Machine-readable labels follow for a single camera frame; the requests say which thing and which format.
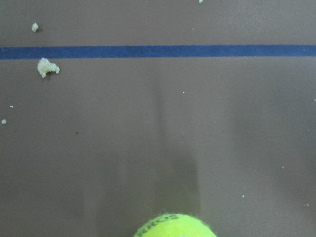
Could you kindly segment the yellow tennis ball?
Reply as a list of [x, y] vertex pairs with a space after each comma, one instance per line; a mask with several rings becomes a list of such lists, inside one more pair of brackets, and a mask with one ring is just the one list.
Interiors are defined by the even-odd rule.
[[190, 215], [166, 213], [149, 220], [135, 237], [216, 237], [203, 221]]

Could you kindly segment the small yellow foam crumb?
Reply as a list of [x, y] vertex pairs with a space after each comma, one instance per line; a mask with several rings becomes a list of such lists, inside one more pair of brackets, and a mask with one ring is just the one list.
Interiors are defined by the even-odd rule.
[[39, 26], [37, 25], [37, 23], [34, 23], [34, 24], [32, 25], [32, 32], [35, 33], [38, 29], [39, 29]]

